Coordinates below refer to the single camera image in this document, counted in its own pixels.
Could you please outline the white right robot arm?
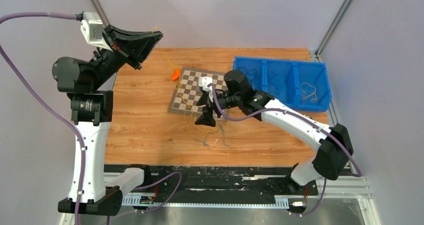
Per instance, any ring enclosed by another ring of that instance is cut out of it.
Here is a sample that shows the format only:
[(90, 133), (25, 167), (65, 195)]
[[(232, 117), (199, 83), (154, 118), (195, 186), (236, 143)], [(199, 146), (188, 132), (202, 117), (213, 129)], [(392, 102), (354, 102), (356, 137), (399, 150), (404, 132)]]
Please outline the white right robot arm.
[(222, 116), (233, 122), (255, 118), (303, 141), (316, 154), (292, 167), (285, 180), (290, 193), (298, 194), (306, 184), (319, 178), (335, 181), (347, 163), (352, 162), (354, 150), (344, 125), (330, 126), (291, 109), (273, 95), (254, 89), (238, 69), (227, 72), (224, 81), (227, 90), (218, 92), (211, 77), (198, 78), (197, 87), (202, 95), (196, 104), (202, 107), (202, 114), (195, 124), (215, 127), (215, 119)]

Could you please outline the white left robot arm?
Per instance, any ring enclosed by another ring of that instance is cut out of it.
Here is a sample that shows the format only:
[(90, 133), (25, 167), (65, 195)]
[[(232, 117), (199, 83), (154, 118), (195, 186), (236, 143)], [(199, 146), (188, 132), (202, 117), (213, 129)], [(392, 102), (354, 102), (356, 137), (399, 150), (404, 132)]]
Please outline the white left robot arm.
[(124, 65), (141, 69), (163, 33), (126, 31), (108, 25), (103, 38), (106, 46), (97, 49), (91, 60), (64, 56), (52, 66), (58, 91), (70, 99), (70, 123), (76, 131), (73, 184), (67, 198), (58, 203), (61, 213), (115, 216), (125, 195), (134, 188), (147, 192), (153, 186), (145, 165), (134, 165), (113, 181), (104, 182), (114, 93), (100, 88)]

